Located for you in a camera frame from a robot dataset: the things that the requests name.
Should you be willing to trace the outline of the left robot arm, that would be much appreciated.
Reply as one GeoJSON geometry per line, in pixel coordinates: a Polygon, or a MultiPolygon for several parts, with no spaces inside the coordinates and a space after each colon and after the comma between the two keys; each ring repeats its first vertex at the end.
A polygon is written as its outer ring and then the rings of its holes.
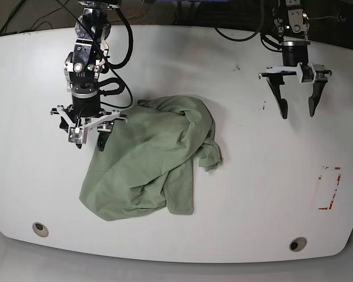
{"type": "Polygon", "coordinates": [[[288,117],[288,102],[281,96],[280,86],[284,85],[284,77],[295,76],[300,84],[311,84],[312,95],[308,98],[309,115],[313,117],[321,99],[328,76],[332,71],[324,65],[314,64],[309,60],[308,40],[309,19],[301,1],[278,1],[272,14],[273,26],[265,29],[265,1],[260,2],[260,22],[256,31],[242,39],[231,38],[218,28],[215,31],[223,38],[233,42],[245,42],[256,35],[266,49],[282,54],[282,65],[267,67],[259,78],[266,78],[272,94],[278,104],[281,117],[288,117]]]}

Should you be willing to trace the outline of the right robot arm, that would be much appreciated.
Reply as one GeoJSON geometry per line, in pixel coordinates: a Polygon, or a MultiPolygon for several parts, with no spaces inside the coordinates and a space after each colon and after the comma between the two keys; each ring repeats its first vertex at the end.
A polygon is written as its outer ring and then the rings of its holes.
{"type": "Polygon", "coordinates": [[[105,80],[99,80],[99,76],[115,72],[129,62],[134,36],[120,10],[121,1],[80,1],[80,4],[84,10],[76,20],[77,40],[64,63],[67,90],[71,93],[72,103],[68,107],[58,105],[51,109],[51,114],[60,116],[60,129],[67,132],[68,142],[78,148],[86,143],[88,133],[96,129],[99,133],[97,148],[102,152],[115,121],[125,120],[126,115],[120,112],[120,106],[114,106],[112,111],[105,110],[106,103],[101,98],[120,95],[129,87],[118,74],[105,80]],[[116,11],[128,33],[126,56],[117,64],[109,62],[109,46],[106,42],[111,31],[107,15],[110,10],[116,11]]]}

